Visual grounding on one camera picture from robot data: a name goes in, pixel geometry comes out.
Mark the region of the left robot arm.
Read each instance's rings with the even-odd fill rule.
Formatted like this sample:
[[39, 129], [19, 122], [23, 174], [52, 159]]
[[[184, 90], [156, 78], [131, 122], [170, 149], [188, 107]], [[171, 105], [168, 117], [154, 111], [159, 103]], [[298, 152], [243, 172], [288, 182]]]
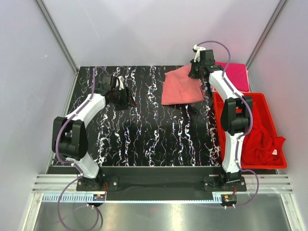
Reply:
[[91, 120], [107, 105], [116, 110], [135, 107], [129, 88], [122, 76], [104, 75], [100, 83], [92, 83], [92, 91], [73, 112], [53, 121], [52, 151], [58, 161], [69, 163], [80, 173], [80, 183], [92, 190], [100, 190], [106, 184], [101, 168], [88, 153], [89, 143], [86, 128]]

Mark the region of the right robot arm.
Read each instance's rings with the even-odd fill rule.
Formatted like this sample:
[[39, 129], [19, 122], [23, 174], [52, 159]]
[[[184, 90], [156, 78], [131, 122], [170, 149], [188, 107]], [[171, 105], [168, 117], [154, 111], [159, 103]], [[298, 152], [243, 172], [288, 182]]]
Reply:
[[212, 186], [229, 191], [241, 183], [241, 155], [245, 136], [253, 125], [253, 99], [246, 97], [229, 80], [225, 69], [217, 65], [214, 52], [194, 45], [189, 77], [207, 79], [224, 102], [220, 124], [225, 131], [225, 154], [218, 178]]

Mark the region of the salmon pink t shirt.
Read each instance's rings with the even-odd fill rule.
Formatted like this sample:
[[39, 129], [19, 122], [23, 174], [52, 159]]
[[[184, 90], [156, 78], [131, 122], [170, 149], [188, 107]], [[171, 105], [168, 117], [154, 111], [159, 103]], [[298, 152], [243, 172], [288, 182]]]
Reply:
[[188, 76], [191, 65], [185, 65], [165, 73], [162, 105], [197, 103], [204, 100], [205, 91], [202, 82]]

